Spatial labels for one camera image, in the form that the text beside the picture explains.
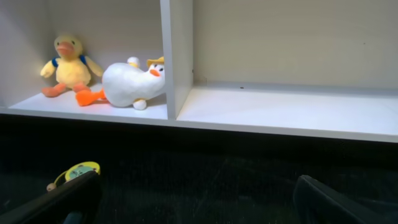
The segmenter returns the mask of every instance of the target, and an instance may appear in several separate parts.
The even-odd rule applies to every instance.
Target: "vertical white panel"
[[[167,106],[175,119],[193,82],[193,0],[161,0]]]
[[[397,8],[397,0],[195,0],[195,76],[397,88]]]
[[[40,93],[53,32],[44,0],[0,1],[0,95],[11,106]]]
[[[115,62],[163,56],[159,0],[50,0],[50,15],[58,35],[73,34],[85,54],[104,69]]]

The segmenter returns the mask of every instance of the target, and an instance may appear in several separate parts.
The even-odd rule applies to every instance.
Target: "dark floor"
[[[292,192],[304,174],[363,204],[398,205],[395,144],[0,121],[8,127],[0,137],[0,214],[45,194],[47,184],[83,161],[101,166],[97,223],[299,223]]]

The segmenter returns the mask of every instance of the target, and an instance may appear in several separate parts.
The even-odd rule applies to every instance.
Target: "duck's orange beak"
[[[74,53],[74,51],[75,51],[75,48],[69,42],[61,42],[57,46],[57,52],[59,52],[62,55],[70,55],[70,54]]]
[[[157,70],[151,69],[149,72],[156,77],[160,77],[160,73]]]

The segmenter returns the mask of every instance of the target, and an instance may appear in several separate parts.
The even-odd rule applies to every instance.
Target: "white duck plush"
[[[76,94],[80,106],[88,106],[98,99],[107,99],[117,107],[133,105],[144,110],[146,101],[164,92],[164,58],[148,60],[148,71],[139,68],[138,58],[131,57],[127,63],[114,63],[103,75],[103,89],[93,93],[88,90]]]

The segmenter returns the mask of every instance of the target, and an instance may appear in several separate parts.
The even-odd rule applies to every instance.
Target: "yellow hat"
[[[153,63],[157,63],[157,64],[164,65],[164,57],[160,57],[159,59],[149,59],[149,60],[147,61],[148,68],[149,68]]]

